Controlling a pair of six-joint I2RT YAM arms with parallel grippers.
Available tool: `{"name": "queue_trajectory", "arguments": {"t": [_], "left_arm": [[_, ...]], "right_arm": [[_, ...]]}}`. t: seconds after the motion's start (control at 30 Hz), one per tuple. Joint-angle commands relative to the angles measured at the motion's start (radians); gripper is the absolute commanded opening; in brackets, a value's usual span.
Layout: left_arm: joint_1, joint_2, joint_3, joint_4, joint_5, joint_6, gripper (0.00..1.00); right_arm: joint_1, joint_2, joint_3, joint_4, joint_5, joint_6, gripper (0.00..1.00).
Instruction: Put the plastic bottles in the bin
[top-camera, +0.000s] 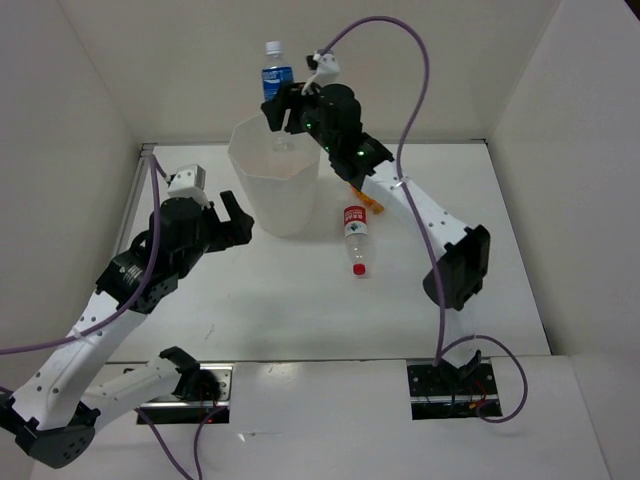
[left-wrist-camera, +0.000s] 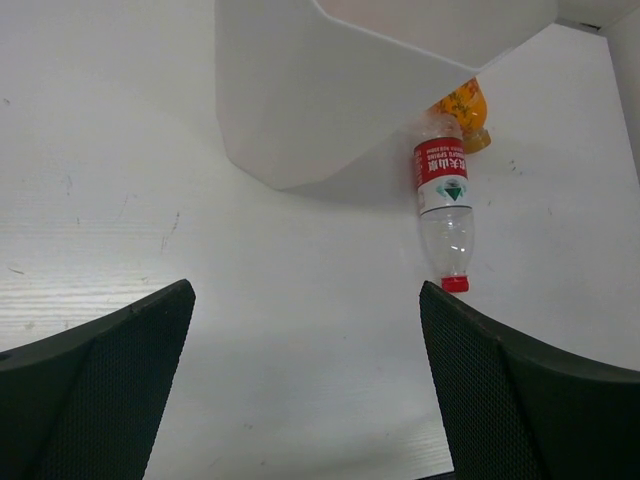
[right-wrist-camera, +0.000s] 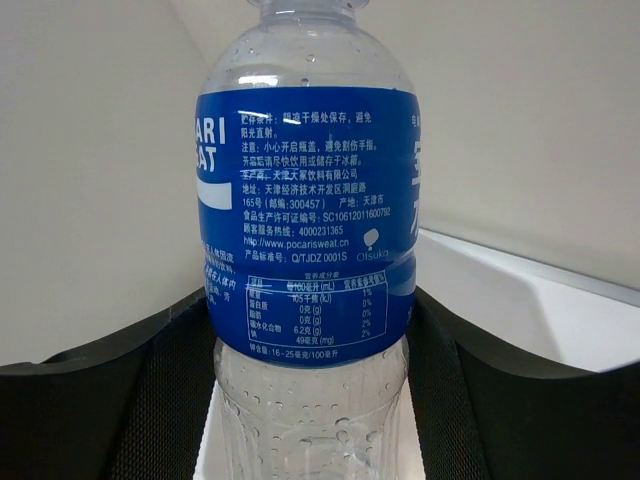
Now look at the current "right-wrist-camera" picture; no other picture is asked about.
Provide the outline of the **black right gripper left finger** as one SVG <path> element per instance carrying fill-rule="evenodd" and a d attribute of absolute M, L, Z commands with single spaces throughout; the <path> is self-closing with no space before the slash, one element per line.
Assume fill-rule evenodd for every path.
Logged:
<path fill-rule="evenodd" d="M 44 362 L 2 366 L 2 478 L 192 478 L 215 341 L 198 290 Z"/>

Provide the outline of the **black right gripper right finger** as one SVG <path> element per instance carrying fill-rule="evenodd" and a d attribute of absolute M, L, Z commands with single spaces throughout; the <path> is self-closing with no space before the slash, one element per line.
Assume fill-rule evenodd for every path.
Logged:
<path fill-rule="evenodd" d="M 639 365 L 518 348 L 416 293 L 409 387 L 429 479 L 636 479 Z"/>

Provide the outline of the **blue label Pocari Sweat bottle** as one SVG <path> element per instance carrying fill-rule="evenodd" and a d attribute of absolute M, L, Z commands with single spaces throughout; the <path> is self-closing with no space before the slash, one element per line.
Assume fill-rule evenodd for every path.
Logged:
<path fill-rule="evenodd" d="M 195 109 L 232 479 L 394 479 L 421 118 L 355 1 L 262 1 Z"/>

